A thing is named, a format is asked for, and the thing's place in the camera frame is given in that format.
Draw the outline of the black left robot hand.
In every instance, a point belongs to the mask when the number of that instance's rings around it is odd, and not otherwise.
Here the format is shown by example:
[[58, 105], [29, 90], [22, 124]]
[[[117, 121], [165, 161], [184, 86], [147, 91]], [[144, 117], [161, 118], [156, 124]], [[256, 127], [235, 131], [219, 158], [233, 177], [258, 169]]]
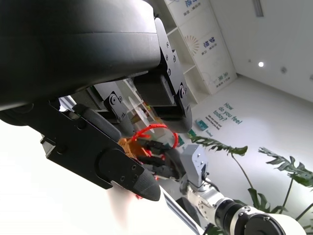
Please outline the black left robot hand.
[[1, 120], [42, 134], [47, 159], [82, 178], [158, 201], [157, 181], [125, 154], [118, 129], [83, 104], [60, 111], [61, 97], [129, 77], [171, 131], [191, 129], [182, 67], [148, 2], [1, 1]]

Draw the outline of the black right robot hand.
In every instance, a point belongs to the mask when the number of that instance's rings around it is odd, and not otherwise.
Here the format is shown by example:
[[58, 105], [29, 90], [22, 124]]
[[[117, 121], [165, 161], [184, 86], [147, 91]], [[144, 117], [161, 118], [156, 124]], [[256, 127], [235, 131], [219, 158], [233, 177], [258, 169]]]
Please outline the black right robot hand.
[[175, 148], [158, 141], [139, 139], [137, 142], [143, 150], [151, 152], [149, 156], [137, 155], [137, 158], [154, 175], [178, 182], [186, 174], [180, 153]]

